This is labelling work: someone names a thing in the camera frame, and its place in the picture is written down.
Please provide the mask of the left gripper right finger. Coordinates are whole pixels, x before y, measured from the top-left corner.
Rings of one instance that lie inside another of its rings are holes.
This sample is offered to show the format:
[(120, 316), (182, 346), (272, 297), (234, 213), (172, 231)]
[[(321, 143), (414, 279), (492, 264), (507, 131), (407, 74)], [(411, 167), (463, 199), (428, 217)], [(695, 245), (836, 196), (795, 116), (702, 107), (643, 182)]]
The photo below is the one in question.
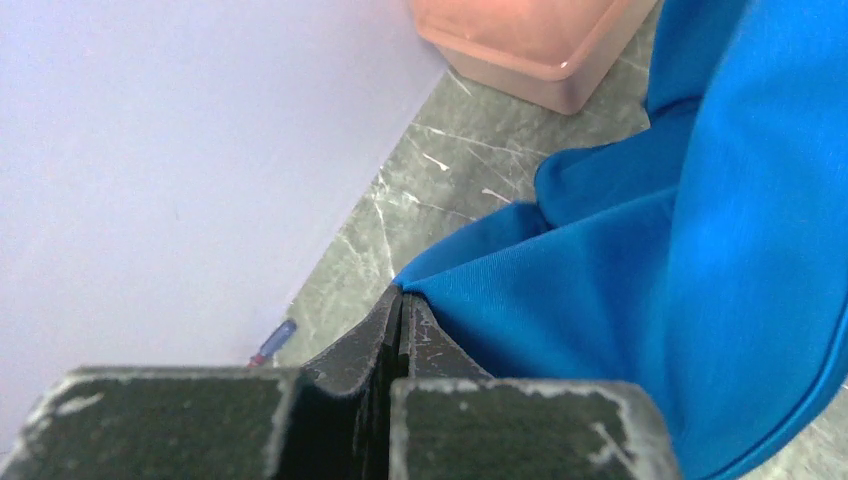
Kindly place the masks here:
[(678, 479), (664, 419), (621, 381), (497, 379), (402, 304), (407, 370), (391, 387), (393, 479)]

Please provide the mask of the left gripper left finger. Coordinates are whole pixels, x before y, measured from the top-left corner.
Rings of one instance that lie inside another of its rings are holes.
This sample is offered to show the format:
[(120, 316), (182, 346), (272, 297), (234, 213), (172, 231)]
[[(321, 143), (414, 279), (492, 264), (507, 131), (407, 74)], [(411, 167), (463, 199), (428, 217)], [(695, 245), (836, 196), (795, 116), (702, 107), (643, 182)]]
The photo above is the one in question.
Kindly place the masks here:
[(89, 367), (26, 419), (5, 479), (384, 479), (402, 295), (300, 367)]

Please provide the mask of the blue cloth napkin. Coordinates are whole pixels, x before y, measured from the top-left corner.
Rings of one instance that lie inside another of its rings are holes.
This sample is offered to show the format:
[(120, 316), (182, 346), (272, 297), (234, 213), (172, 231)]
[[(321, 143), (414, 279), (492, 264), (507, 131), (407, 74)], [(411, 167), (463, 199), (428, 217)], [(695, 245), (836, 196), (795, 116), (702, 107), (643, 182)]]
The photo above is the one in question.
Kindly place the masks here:
[(642, 387), (683, 475), (735, 479), (847, 377), (847, 5), (668, 1), (629, 138), (395, 283), (497, 377)]

